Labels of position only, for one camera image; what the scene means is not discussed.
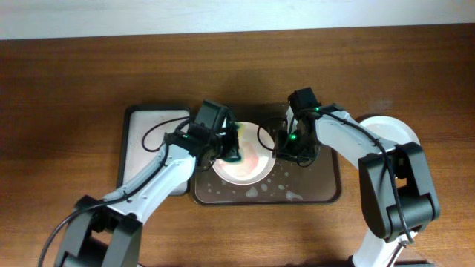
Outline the yellow green sponge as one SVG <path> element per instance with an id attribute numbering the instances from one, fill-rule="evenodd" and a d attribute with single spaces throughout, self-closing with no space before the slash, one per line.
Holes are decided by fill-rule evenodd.
<path id="1" fill-rule="evenodd" d="M 226 123 L 221 136 L 222 151 L 220 154 L 220 158 L 225 162 L 236 163 L 243 160 L 239 145 L 239 128 L 240 126 L 235 122 Z"/>

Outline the pink white plate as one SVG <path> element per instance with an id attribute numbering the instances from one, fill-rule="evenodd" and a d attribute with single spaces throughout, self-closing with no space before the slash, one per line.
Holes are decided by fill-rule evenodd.
<path id="1" fill-rule="evenodd" d="M 251 122 L 238 122 L 239 145 L 243 157 L 241 162 L 230 163 L 218 159 L 213 164 L 214 172 L 226 182 L 234 185 L 251 185 L 261 181 L 273 169 L 275 158 L 265 149 L 273 147 L 274 141 L 267 131 Z"/>

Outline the pale green plate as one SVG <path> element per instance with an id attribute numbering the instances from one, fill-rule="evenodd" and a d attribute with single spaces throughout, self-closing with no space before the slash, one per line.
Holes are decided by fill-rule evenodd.
<path id="1" fill-rule="evenodd" d="M 420 144 L 416 133 L 403 121 L 391 116 L 371 116 L 363 119 L 360 124 L 384 139 L 398 144 L 415 142 Z"/>

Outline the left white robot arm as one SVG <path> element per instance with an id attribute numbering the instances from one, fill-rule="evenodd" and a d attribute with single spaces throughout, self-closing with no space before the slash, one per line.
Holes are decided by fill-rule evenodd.
<path id="1" fill-rule="evenodd" d="M 45 241 L 38 264 L 64 231 L 55 266 L 137 266 L 143 227 L 166 197 L 186 182 L 198 165 L 214 159 L 240 160 L 238 125 L 206 127 L 184 121 L 166 133 L 155 158 L 132 180 L 102 199 L 84 196 Z"/>

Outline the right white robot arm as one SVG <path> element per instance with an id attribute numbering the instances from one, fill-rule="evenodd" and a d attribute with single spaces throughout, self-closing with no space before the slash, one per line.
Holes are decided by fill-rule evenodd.
<path id="1" fill-rule="evenodd" d="M 289 108 L 285 119 L 289 131 L 303 122 L 307 137 L 332 148 L 358 170 L 368 230 L 349 266 L 394 266 L 415 236 L 439 219 L 439 199 L 418 143 L 382 138 L 336 105 Z"/>

